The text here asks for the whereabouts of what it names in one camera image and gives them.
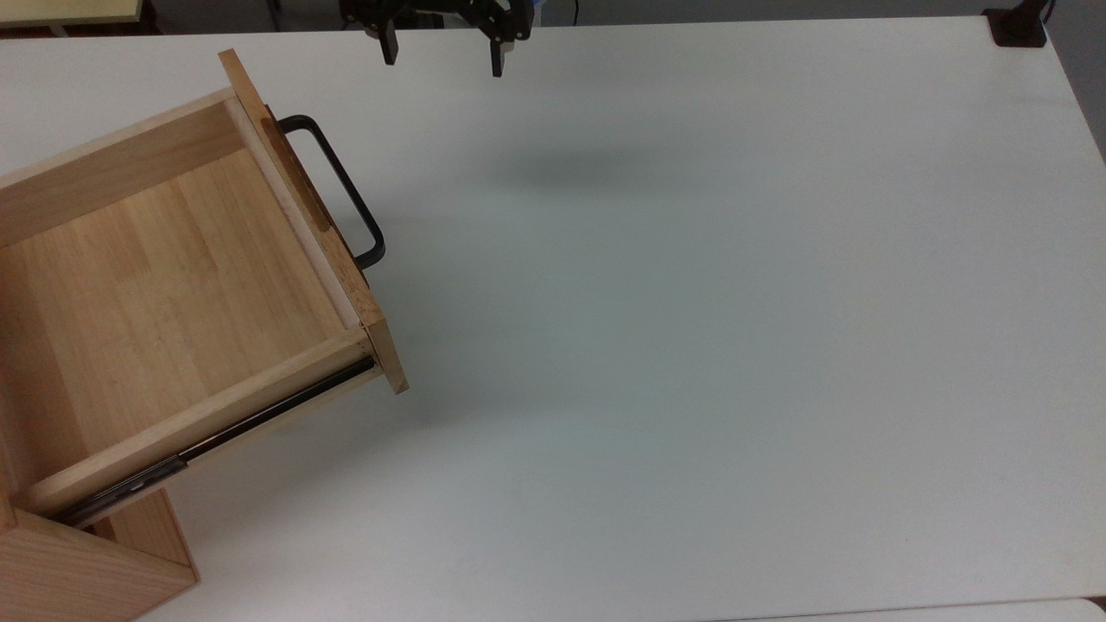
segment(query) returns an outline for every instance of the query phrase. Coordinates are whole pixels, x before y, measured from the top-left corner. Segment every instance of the black metal handle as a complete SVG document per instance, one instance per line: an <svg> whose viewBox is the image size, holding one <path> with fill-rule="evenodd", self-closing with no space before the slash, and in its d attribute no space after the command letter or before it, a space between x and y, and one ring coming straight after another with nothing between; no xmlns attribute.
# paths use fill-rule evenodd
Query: black metal handle
<svg viewBox="0 0 1106 622"><path fill-rule="evenodd" d="M354 258L354 262L357 263L357 268L364 270L383 259L384 234L380 231L380 226L376 224L376 219L373 218L373 212L368 210L368 206L366 206L364 199L361 198L361 194L357 193L357 187L353 185L353 180L349 179L349 175L346 174L337 154L335 154L334 149L331 148L331 144L326 142L326 136L323 135L323 129L319 127L315 120L305 114L293 114L292 116L278 121L276 123L280 125L280 129L284 134L291 134L296 129L306 129L307 132L311 132L311 135L315 137L315 142L319 143L319 148L322 149L323 155L326 156L326 162L331 163L331 168L333 168L334 174L338 176L338 182L342 182L342 187L345 188L346 194L349 195L349 200L353 201L353 206L357 209L357 214L361 215L361 219L364 220L365 226L368 227L368 232L373 235L373 248Z"/></svg>

